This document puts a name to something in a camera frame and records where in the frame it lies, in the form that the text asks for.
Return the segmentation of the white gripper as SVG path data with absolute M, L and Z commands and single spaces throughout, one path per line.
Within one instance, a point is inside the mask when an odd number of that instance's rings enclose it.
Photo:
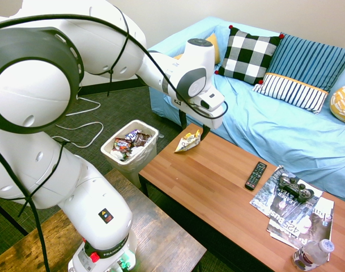
M 201 142 L 208 136 L 211 129 L 217 129 L 223 122 L 223 115 L 225 114 L 224 96 L 198 95 L 187 102 L 177 99 L 171 99 L 171 102 L 178 108 L 182 130 L 187 127 L 187 114 L 203 124 Z

